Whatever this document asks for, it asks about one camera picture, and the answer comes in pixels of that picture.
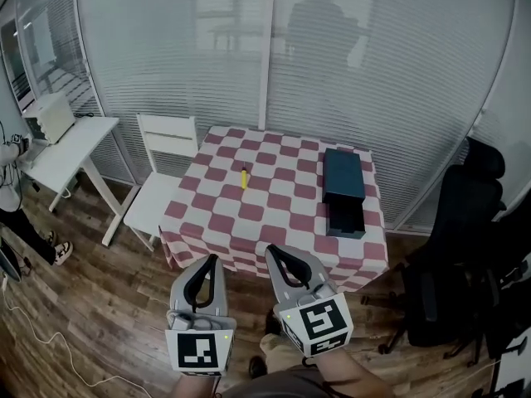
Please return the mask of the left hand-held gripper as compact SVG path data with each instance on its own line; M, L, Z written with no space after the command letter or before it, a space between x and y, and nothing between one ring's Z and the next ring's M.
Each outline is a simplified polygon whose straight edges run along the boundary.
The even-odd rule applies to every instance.
M198 295L208 279L207 299ZM210 254L189 265L173 282L165 337L172 369L185 376L224 376L236 320L229 316L222 261Z

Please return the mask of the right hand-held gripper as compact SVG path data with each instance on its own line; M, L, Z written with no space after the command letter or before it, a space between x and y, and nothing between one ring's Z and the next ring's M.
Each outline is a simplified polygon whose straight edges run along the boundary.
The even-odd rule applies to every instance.
M265 259L278 301L276 316L303 356L345 347L353 320L344 294L337 291L320 259L285 245L268 245Z

